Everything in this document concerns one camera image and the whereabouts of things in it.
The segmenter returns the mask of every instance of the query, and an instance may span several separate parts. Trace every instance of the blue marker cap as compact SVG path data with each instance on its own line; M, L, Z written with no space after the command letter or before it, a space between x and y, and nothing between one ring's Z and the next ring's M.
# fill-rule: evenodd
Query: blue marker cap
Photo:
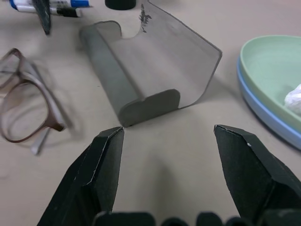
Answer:
M10 3L10 5L11 5L12 8L18 10L18 9L17 9L17 6L16 6L15 3L14 3L14 0L9 0L9 3Z
M71 0L71 7L80 8L80 7L89 7L88 0Z

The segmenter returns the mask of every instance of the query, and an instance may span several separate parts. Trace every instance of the crumpled paper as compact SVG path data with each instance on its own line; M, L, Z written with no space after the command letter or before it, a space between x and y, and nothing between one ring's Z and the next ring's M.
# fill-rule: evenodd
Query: crumpled paper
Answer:
M285 107L301 116L301 84L284 99Z

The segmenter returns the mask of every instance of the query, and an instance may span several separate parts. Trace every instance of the eyeglasses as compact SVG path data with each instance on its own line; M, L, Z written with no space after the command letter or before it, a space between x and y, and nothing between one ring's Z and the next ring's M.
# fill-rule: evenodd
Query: eyeglasses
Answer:
M20 143L40 133L31 145L37 154L50 129L62 131L65 122L39 72L18 49L0 60L0 90L8 89L0 107L0 132L9 142Z

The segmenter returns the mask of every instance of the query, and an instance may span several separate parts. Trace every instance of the blue plate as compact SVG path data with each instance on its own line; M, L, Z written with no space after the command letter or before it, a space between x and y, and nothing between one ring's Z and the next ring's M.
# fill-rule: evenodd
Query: blue plate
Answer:
M240 85L240 90L244 96L244 99L255 112L255 114L275 133L281 136L291 145L301 150L301 134L284 123L279 119L273 112L266 108L260 100L250 91L247 84L245 83L241 72L240 72L240 58L238 58L236 70L238 74L238 82Z

